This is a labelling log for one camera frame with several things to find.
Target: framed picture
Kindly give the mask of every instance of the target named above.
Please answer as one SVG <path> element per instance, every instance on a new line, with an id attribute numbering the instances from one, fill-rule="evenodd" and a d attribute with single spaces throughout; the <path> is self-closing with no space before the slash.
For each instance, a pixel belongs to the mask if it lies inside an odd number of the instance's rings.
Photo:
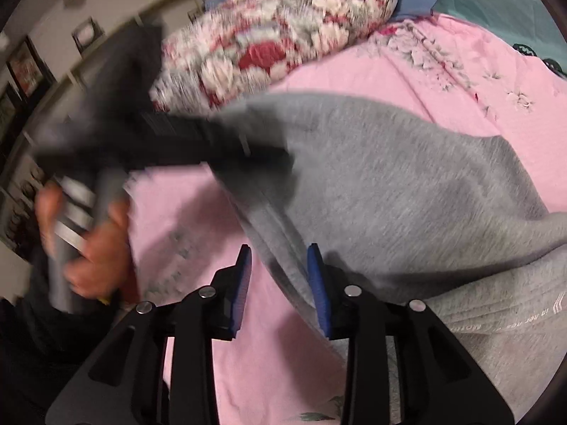
<path id="1" fill-rule="evenodd" d="M 13 119 L 22 108 L 22 102 L 14 88 L 8 83 L 0 96 L 0 142 L 4 140 Z"/>
<path id="2" fill-rule="evenodd" d="M 6 64 L 20 97 L 35 106 L 53 83 L 53 75 L 38 56 L 29 36 L 23 39 Z"/>
<path id="3" fill-rule="evenodd" d="M 73 40 L 81 54 L 97 39 L 104 35 L 100 26 L 91 18 L 80 24 L 72 33 Z"/>

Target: pink fabric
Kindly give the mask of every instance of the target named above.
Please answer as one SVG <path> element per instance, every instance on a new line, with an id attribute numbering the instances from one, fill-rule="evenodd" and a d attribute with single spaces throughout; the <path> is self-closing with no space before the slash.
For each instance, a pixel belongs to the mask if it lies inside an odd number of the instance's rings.
<path id="1" fill-rule="evenodd" d="M 484 29 L 449 16 L 390 24 L 273 90 L 393 103 L 457 132 L 503 135 L 545 204 L 567 211 L 567 82 Z M 209 283 L 248 242 L 205 167 L 155 170 L 133 186 L 131 244 L 144 297 L 165 304 Z M 338 423 L 344 370 L 254 255 L 242 330 L 214 343 L 220 423 Z"/>

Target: human hand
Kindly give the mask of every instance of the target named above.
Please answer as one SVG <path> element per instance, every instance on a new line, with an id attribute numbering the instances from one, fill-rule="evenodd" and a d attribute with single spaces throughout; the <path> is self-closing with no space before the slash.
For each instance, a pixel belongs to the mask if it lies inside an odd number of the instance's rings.
<path id="1" fill-rule="evenodd" d="M 62 207 L 61 188 L 49 182 L 36 197 L 36 216 L 41 242 L 50 257 L 53 257 L 55 250 L 54 227 Z M 87 299 L 107 298 L 128 278 L 131 268 L 129 210 L 129 198 L 111 203 L 108 219 L 83 236 L 83 257 L 67 264 L 64 270 L 76 294 Z"/>

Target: gray garment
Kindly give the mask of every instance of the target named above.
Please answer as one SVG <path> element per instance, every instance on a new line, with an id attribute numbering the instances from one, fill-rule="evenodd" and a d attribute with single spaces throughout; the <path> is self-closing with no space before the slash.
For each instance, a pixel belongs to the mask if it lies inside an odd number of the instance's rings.
<path id="1" fill-rule="evenodd" d="M 217 116 L 291 154 L 214 170 L 308 323 L 318 326 L 305 272 L 317 242 L 328 263 L 379 298 L 426 299 L 523 416 L 567 350 L 557 305 L 567 214 L 548 213 L 506 140 L 341 96 L 269 94 Z M 345 355 L 344 344 L 335 348 Z"/>

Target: white wall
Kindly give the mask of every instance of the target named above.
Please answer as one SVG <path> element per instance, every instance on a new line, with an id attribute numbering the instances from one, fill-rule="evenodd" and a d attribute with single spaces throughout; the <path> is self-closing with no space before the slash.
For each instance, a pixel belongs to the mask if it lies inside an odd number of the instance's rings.
<path id="1" fill-rule="evenodd" d="M 0 296 L 13 302 L 25 293 L 31 266 L 0 242 Z"/>
<path id="2" fill-rule="evenodd" d="M 80 9 L 64 9 L 60 1 L 33 28 L 29 36 L 56 79 L 80 60 L 71 33 L 92 17 L 105 32 L 112 31 L 154 0 L 87 0 Z"/>

